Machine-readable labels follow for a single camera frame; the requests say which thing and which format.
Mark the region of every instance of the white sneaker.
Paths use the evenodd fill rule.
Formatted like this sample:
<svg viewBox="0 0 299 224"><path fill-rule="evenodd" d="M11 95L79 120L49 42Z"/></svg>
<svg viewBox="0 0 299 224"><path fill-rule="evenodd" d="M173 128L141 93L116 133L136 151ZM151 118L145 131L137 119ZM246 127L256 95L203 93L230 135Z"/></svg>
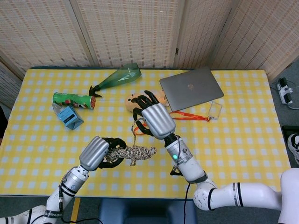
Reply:
<svg viewBox="0 0 299 224"><path fill-rule="evenodd" d="M295 161L299 165L299 134L292 134L288 138L288 147L294 154Z"/></svg>

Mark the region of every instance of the robot wrist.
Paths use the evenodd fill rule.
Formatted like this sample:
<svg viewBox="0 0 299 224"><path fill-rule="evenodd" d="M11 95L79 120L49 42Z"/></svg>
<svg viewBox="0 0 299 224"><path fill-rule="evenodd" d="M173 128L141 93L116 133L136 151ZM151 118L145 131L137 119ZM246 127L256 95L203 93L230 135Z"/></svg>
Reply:
<svg viewBox="0 0 299 224"><path fill-rule="evenodd" d="M164 147L169 146L171 143L173 143L173 142L175 142L175 141L177 141L177 140L178 140L178 139L177 139L175 133L171 133L170 135L168 135L168 136L164 139L164 142L165 142Z"/></svg>

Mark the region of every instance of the robot finger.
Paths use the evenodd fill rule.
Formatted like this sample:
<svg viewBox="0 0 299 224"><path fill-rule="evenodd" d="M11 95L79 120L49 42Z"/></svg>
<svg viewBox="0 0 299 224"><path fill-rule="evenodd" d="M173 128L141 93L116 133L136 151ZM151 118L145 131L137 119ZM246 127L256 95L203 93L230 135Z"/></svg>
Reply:
<svg viewBox="0 0 299 224"><path fill-rule="evenodd" d="M120 138L103 138L103 139L109 143L109 149L116 148L118 145L122 148L127 147L125 141Z"/></svg>
<svg viewBox="0 0 299 224"><path fill-rule="evenodd" d="M145 90L144 92L145 92L146 95L149 96L149 98L151 99L153 104L158 104L159 103L159 100L155 97L155 95L152 92L150 92L148 90Z"/></svg>
<svg viewBox="0 0 299 224"><path fill-rule="evenodd" d="M133 109L133 119L134 119L134 120L137 120L137 115L142 116L141 111L142 111L142 110L139 109L139 108L137 108L137 107L135 107L135 108Z"/></svg>
<svg viewBox="0 0 299 224"><path fill-rule="evenodd" d="M137 126L139 127L139 130L140 130L143 134L147 134L147 135L153 136L153 134L152 134L152 132L150 131L150 129L144 127L140 121L136 121L136 124L137 124Z"/></svg>
<svg viewBox="0 0 299 224"><path fill-rule="evenodd" d="M133 98L133 99L131 99L131 102L132 103L137 103L140 107L141 107L141 109L146 109L146 108L148 108L148 106L146 106L146 104L145 104L145 102L143 102L141 99L139 99L139 98Z"/></svg>
<svg viewBox="0 0 299 224"><path fill-rule="evenodd" d="M150 101L149 98L147 98L144 95L140 95L138 96L138 99L142 100L143 102L145 102L146 106L153 106L153 103Z"/></svg>
<svg viewBox="0 0 299 224"><path fill-rule="evenodd" d="M103 169L103 168L114 168L120 165L120 163L123 161L123 158L119 158L114 162L101 162L98 166L98 168Z"/></svg>

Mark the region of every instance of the lanyard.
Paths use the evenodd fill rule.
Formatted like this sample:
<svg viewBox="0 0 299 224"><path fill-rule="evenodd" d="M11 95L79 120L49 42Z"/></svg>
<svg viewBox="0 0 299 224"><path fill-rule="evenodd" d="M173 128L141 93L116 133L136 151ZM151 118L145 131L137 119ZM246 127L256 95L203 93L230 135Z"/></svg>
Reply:
<svg viewBox="0 0 299 224"><path fill-rule="evenodd" d="M172 114L172 113L178 113L178 114L181 114L183 116L186 116L184 118L180 117L180 118L172 118L174 120L205 120L207 122L210 121L209 117L203 117L203 116L200 116L200 115L195 115L195 114L191 114L191 113L186 113L186 112L181 112L181 111L173 111L173 112L170 112L169 114ZM134 133L136 135L143 135L143 133L138 133L137 131L139 130L139 127L136 127L134 129Z"/></svg>

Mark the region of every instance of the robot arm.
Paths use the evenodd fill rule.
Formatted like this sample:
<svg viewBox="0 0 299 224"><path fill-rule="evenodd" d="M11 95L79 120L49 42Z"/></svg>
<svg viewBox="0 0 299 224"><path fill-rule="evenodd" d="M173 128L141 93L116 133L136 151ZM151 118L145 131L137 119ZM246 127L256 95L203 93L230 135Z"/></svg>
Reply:
<svg viewBox="0 0 299 224"><path fill-rule="evenodd" d="M193 157L181 138L174 134L175 123L155 96L145 91L146 96L139 96L131 101L141 109L133 110L133 118L144 133L165 141L165 148L176 163L187 182L196 183L197 189L193 201L201 210L213 210L224 206L258 207L281 210L280 224L299 223L299 169L285 171L281 176L282 192L275 192L262 183L232 183L221 189L208 179L205 171ZM149 127L146 129L137 119L143 117Z"/></svg>
<svg viewBox="0 0 299 224"><path fill-rule="evenodd" d="M54 224L61 218L68 203L73 199L88 178L90 171L99 168L111 168L117 166L121 161L115 163L103 162L109 149L117 145L126 147L126 143L117 138L94 137L80 155L80 165L73 167L62 178L58 188L48 198L46 207L43 205L32 208L17 216L0 218L0 224Z"/></svg>

